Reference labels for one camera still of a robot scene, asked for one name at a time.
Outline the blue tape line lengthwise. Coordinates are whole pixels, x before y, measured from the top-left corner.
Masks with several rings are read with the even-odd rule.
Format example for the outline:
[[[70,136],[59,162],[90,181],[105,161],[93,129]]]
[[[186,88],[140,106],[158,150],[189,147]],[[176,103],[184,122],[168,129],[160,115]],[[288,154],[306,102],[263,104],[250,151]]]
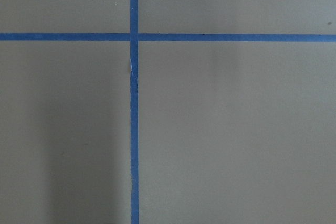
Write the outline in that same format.
[[[131,223],[139,223],[138,0],[130,0]]]

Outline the blue tape line crosswise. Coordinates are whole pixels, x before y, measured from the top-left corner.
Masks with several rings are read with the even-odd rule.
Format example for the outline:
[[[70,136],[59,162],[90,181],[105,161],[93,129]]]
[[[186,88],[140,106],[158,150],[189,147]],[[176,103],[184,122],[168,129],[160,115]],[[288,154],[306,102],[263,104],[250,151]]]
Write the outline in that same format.
[[[1,33],[1,41],[335,42],[335,34]]]

